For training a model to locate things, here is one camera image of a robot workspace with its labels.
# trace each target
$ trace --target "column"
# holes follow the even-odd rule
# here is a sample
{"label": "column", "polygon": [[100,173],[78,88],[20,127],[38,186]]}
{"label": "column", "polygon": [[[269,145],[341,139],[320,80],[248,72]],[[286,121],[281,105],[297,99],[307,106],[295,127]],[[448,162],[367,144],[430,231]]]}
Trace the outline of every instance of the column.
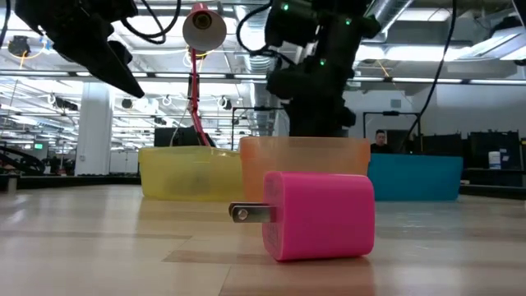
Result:
{"label": "column", "polygon": [[109,173],[114,101],[108,85],[84,83],[76,147],[76,176]]}

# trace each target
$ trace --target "metal prong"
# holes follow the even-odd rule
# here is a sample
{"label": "metal prong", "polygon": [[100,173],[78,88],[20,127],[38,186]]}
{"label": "metal prong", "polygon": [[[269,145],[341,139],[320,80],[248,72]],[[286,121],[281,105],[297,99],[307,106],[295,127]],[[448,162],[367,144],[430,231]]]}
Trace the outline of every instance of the metal prong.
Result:
{"label": "metal prong", "polygon": [[269,223],[272,222],[272,210],[274,207],[260,204],[234,205],[232,208],[232,220],[234,223]]}
{"label": "metal prong", "polygon": [[232,209],[235,206],[267,206],[267,205],[261,202],[233,202],[228,207],[228,214],[230,215],[230,217],[232,217]]}

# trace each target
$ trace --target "translucent container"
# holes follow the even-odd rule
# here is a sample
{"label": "translucent container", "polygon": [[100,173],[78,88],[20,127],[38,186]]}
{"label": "translucent container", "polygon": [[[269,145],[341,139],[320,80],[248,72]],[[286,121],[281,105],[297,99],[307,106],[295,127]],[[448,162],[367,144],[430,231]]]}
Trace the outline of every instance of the translucent container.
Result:
{"label": "translucent container", "polygon": [[248,201],[263,200],[263,179],[269,171],[367,176],[371,159],[369,141],[353,138],[244,137],[240,153]]}
{"label": "translucent container", "polygon": [[139,152],[145,199],[240,201],[239,153],[205,146],[145,148]]}

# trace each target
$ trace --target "plastic bin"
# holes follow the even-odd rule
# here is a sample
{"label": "plastic bin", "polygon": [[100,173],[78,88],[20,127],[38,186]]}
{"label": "plastic bin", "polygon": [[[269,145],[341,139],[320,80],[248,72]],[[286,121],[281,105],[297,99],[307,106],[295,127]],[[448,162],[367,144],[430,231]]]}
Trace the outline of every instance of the plastic bin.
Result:
{"label": "plastic bin", "polygon": [[239,153],[205,146],[145,148],[139,152],[146,199],[240,201]]}
{"label": "plastic bin", "polygon": [[456,201],[462,157],[373,154],[369,179],[376,201]]}
{"label": "plastic bin", "polygon": [[244,137],[240,153],[248,201],[263,201],[263,180],[269,171],[367,176],[371,158],[369,141],[353,138]]}

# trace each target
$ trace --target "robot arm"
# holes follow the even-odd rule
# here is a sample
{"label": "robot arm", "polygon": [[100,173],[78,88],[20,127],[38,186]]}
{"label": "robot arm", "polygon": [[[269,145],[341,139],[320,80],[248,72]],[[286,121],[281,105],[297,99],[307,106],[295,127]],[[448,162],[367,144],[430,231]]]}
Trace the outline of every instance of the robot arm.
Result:
{"label": "robot arm", "polygon": [[66,60],[130,95],[145,94],[127,67],[132,55],[108,41],[112,22],[138,14],[133,0],[17,0],[15,13],[35,32],[45,31]]}
{"label": "robot arm", "polygon": [[[180,4],[178,1],[173,24]],[[354,75],[352,65],[359,44],[381,29],[374,17],[363,16],[367,0],[271,0],[265,7],[270,8],[266,46],[251,54],[279,59],[278,67],[267,77],[267,90],[290,101],[285,106],[290,136],[338,136],[342,126],[350,127],[356,120],[344,106],[342,94],[347,79]],[[127,17],[138,14],[133,0],[17,0],[15,12],[34,31],[41,35],[45,31],[64,58],[131,95],[144,95],[127,67],[132,55],[119,42],[108,41],[112,22],[125,23]],[[250,16],[240,22],[238,33]],[[161,28],[160,34],[173,24]],[[141,38],[160,36],[132,32]],[[302,47],[317,42],[317,46],[298,65],[281,68],[281,59],[292,61],[270,47],[280,47],[283,42]]]}

